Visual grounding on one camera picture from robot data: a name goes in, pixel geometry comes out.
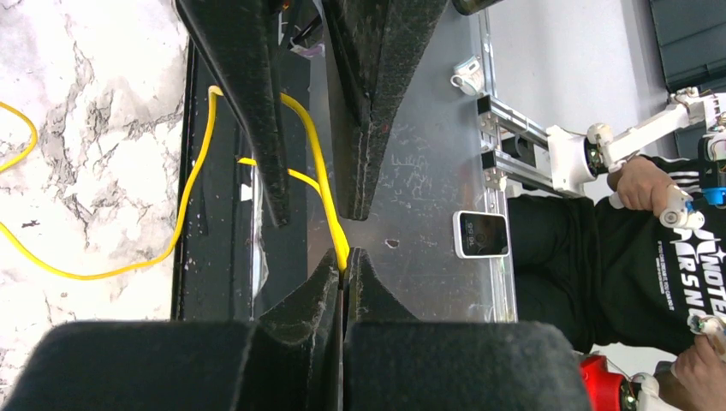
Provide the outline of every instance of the hand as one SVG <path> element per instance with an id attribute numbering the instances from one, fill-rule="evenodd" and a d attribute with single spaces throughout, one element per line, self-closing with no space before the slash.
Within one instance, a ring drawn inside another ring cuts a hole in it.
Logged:
<path id="1" fill-rule="evenodd" d="M 695 344 L 678 356 L 675 375 L 698 410 L 726 409 L 726 364 L 721 362 L 706 336 L 696 336 Z"/>
<path id="2" fill-rule="evenodd" d="M 665 171 L 643 157 L 628 161 L 621 169 L 617 194 L 629 210 L 653 211 L 656 217 L 668 206 L 668 186 L 674 185 Z"/>

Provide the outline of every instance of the metal table surface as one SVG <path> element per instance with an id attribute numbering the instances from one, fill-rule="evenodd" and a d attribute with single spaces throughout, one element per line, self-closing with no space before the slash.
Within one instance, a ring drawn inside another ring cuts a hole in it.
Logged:
<path id="1" fill-rule="evenodd" d="M 511 258 L 459 259 L 454 252 L 456 211 L 507 215 L 501 191 L 485 187 L 476 98 L 451 86 L 452 68 L 483 58 L 493 92 L 488 16 L 464 17 L 447 9 L 426 48 L 392 126 L 371 216 L 342 220 L 351 247 L 371 255 L 381 281 L 424 320 L 516 320 Z M 330 122 L 324 59 L 311 64 L 310 111 L 332 178 Z M 308 154 L 307 173 L 314 176 Z M 308 272 L 332 246 L 320 198 L 307 190 Z"/>

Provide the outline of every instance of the white phone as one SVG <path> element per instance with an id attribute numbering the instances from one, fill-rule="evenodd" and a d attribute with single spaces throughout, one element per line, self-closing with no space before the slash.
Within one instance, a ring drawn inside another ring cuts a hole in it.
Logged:
<path id="1" fill-rule="evenodd" d="M 457 211 L 454 250 L 460 259 L 491 259 L 509 255 L 509 225 L 501 214 Z"/>

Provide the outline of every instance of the white marble tabletop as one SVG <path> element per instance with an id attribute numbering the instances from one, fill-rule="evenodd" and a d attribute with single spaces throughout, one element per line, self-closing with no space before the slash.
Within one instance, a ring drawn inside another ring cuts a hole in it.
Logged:
<path id="1" fill-rule="evenodd" d="M 0 222 L 78 274 L 159 255 L 176 218 L 187 34 L 172 0 L 0 0 L 0 101 L 39 143 L 0 175 Z M 0 164 L 26 144 L 0 110 Z M 38 340 L 82 319 L 167 319 L 172 261 L 79 282 L 0 236 L 0 404 Z"/>

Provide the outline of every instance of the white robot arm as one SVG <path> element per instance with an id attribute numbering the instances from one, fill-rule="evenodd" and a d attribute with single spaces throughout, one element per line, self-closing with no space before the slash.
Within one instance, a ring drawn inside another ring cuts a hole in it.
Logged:
<path id="1" fill-rule="evenodd" d="M 668 133 L 705 122 L 707 139 L 702 160 L 716 164 L 726 161 L 726 93 L 699 96 L 696 88 L 680 90 L 670 96 L 665 110 L 613 136 L 605 124 L 591 126 L 587 135 L 571 134 L 553 126 L 547 128 L 553 188 L 566 194 L 584 195 L 583 184 L 593 182 L 598 174 L 618 171 L 638 151 Z M 709 204 L 722 206 L 726 182 L 714 181 L 711 191 L 704 190 Z M 703 215 L 692 207 L 693 198 L 678 187 L 669 189 L 669 206 L 660 221 L 667 227 L 697 229 Z M 610 203 L 622 207 L 614 194 Z"/>

